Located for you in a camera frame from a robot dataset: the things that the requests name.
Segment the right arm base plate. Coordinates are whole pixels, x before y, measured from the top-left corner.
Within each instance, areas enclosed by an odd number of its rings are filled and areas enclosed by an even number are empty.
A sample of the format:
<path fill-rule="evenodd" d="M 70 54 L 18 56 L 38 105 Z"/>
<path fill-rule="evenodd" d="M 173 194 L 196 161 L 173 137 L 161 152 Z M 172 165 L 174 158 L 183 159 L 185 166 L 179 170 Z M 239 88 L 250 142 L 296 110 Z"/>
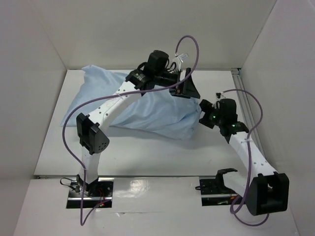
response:
<path fill-rule="evenodd" d="M 233 190 L 219 189 L 214 178 L 200 178 L 195 190 L 200 192 L 203 207 L 231 205 L 238 196 Z"/>

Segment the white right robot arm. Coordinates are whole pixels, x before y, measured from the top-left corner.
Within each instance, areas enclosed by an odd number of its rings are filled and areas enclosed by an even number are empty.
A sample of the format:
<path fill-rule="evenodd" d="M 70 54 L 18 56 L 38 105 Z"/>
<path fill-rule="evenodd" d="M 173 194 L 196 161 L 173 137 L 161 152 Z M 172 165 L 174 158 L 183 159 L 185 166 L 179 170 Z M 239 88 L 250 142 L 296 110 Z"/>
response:
<path fill-rule="evenodd" d="M 212 104 L 203 99 L 200 108 L 204 112 L 200 124 L 208 128 L 217 126 L 250 174 L 244 177 L 234 168 L 218 170 L 216 190 L 245 197 L 247 209 L 254 216 L 286 211 L 289 179 L 268 163 L 252 141 L 249 129 L 238 120 L 235 100 L 224 98 Z"/>

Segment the light blue pillowcase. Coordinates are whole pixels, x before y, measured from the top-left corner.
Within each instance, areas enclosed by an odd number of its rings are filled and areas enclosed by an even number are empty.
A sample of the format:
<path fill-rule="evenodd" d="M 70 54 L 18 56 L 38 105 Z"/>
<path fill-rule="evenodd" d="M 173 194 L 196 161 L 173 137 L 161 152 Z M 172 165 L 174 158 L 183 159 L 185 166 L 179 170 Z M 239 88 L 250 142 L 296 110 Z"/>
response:
<path fill-rule="evenodd" d="M 70 104 L 61 126 L 67 124 L 75 127 L 79 113 L 86 115 L 103 104 L 103 101 L 98 100 L 74 111 L 76 107 L 92 99 L 112 95 L 127 76 L 125 73 L 112 72 L 95 65 L 85 66 L 82 70 L 84 83 Z M 200 114 L 198 99 L 174 97 L 169 91 L 162 90 L 147 93 L 132 103 L 111 126 L 153 132 L 176 140 L 189 140 L 195 133 Z"/>

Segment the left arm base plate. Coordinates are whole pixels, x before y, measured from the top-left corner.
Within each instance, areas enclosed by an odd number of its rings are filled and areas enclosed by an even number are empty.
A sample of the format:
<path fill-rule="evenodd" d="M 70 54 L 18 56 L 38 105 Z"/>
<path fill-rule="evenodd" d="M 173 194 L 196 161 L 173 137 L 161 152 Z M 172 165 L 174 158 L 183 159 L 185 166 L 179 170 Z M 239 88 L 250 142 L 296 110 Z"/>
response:
<path fill-rule="evenodd" d="M 68 188 L 66 208 L 79 209 L 81 207 L 82 188 L 74 178 L 62 177 L 60 185 Z M 90 193 L 84 193 L 83 208 L 111 208 L 114 179 L 100 177 L 94 189 Z"/>

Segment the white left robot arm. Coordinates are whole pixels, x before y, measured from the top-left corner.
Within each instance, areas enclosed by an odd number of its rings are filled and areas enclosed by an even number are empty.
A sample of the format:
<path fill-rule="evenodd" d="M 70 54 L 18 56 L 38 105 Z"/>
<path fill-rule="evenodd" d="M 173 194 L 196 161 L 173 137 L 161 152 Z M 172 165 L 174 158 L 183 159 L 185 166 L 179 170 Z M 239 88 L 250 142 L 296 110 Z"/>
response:
<path fill-rule="evenodd" d="M 84 195 L 92 196 L 97 191 L 100 154 L 110 143 L 106 130 L 132 103 L 155 90 L 155 86 L 168 89 L 174 97 L 200 98 L 191 78 L 192 69 L 187 68 L 185 77 L 180 78 L 181 65 L 187 57 L 187 54 L 176 54 L 172 61 L 175 69 L 170 70 L 166 67 L 169 55 L 163 51 L 153 51 L 146 62 L 126 76 L 115 94 L 87 115 L 80 113 L 76 117 L 77 134 L 82 146 L 82 169 L 77 181 Z"/>

